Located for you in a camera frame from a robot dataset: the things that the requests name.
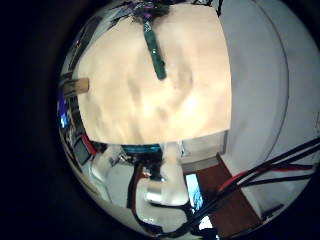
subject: small object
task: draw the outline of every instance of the small object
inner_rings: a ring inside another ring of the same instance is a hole
[[[89,91],[89,79],[67,79],[62,83],[62,91],[66,98]]]
[[[154,34],[154,31],[151,28],[151,23],[149,21],[144,22],[143,32],[151,55],[154,70],[157,74],[158,79],[162,80],[166,78],[167,74],[164,68],[164,61],[162,60],[159,52],[156,35]]]
[[[165,63],[160,55],[156,35],[152,30],[152,21],[156,17],[167,14],[169,12],[169,6],[165,4],[154,3],[152,1],[142,1],[133,3],[131,8],[133,9],[134,20],[143,24],[144,38],[150,52],[154,70],[157,78],[162,80],[166,78],[167,74],[164,67]]]

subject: wire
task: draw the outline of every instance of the wire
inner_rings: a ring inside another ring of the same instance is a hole
[[[274,172],[290,172],[290,171],[306,171],[306,170],[312,170],[314,168],[314,165],[303,165],[303,164],[288,164],[286,167],[279,167],[276,169],[272,169],[271,171]],[[222,191],[225,187],[230,185],[232,182],[236,181],[240,177],[244,176],[248,171],[244,171],[241,173],[238,173],[237,175],[233,176],[232,178],[228,179],[226,182],[224,182],[218,189],[218,192]]]
[[[204,205],[199,211],[195,212],[193,215],[193,218],[185,222],[180,228],[173,232],[168,233],[162,233],[159,234],[159,237],[179,237],[183,234],[187,233],[191,227],[193,227],[195,224],[198,224],[203,217],[205,217],[208,213],[214,211],[217,206],[219,205],[219,202],[226,198],[228,195],[232,194],[234,191],[242,188],[242,187],[248,187],[258,184],[267,184],[271,182],[281,182],[281,181],[297,181],[297,180],[303,180],[310,178],[312,174],[310,175],[303,175],[303,176],[296,176],[296,177],[285,177],[285,178],[276,178],[276,179],[266,179],[266,180],[260,180],[260,181],[254,181],[252,180],[256,179],[257,177],[265,174],[268,171],[271,170],[286,170],[286,171],[292,171],[294,170],[306,170],[311,169],[310,165],[292,165],[290,167],[290,163],[294,161],[298,161],[301,158],[304,158],[320,149],[320,137],[313,139],[309,142],[306,142],[304,144],[301,144],[286,153],[283,153],[277,157],[274,157],[263,164],[260,164],[248,171],[241,172],[237,174],[236,176],[230,178],[227,180],[222,186],[219,188],[220,191],[218,191],[215,198],[213,198],[210,202],[208,202],[206,205]]]
[[[246,185],[244,185],[243,187],[261,185],[261,184],[267,184],[267,183],[278,183],[278,182],[305,180],[305,179],[311,178],[313,175],[314,174],[307,174],[307,175],[295,176],[295,177],[282,177],[282,178],[258,180],[258,181],[254,181],[254,182],[249,182]]]

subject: white object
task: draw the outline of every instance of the white object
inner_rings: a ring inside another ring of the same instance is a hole
[[[181,206],[188,202],[188,191],[184,183],[182,168],[177,156],[181,154],[176,143],[163,147],[164,164],[160,173],[163,181],[140,179],[136,192],[136,213],[142,221],[173,231],[186,221],[185,213],[179,209],[159,208],[150,203],[163,206]]]

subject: green object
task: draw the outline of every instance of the green object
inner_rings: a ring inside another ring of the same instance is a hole
[[[158,79],[162,80],[167,77],[167,74],[164,67],[164,61],[162,60],[160,55],[156,35],[152,30],[150,21],[144,21],[143,33],[151,55],[154,70],[157,74]]]

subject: paper sheet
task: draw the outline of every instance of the paper sheet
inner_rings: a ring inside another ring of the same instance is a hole
[[[80,59],[90,79],[79,108],[88,137],[114,144],[191,139],[230,127],[227,46],[214,8],[170,6],[153,24],[167,78],[157,79],[142,24],[121,20]]]

